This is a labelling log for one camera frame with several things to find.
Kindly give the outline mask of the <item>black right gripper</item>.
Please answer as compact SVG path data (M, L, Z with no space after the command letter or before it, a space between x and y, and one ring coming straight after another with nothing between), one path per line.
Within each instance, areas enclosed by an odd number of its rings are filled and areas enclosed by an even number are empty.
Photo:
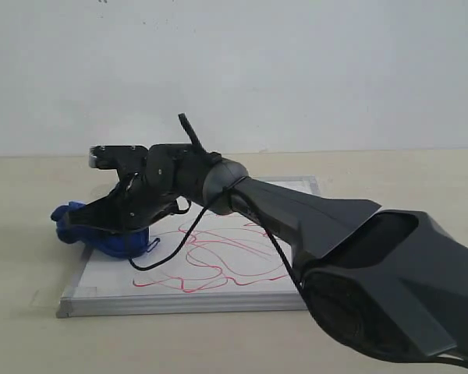
M139 170L115 170L118 183L110 193L64 215L69 228L85 227L111 234L138 232L173 214L185 214L176 194L160 195L146 181L147 158Z

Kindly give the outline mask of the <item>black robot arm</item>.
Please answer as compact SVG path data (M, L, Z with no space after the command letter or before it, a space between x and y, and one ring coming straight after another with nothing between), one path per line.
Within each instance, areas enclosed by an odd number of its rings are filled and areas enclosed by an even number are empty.
M468 248L427 213L327 199L251 178L199 143L96 146L90 166L118 185L68 212L69 226L126 235L177 213L178 198L239 213L274 245L307 309L334 340L377 360L468 369Z

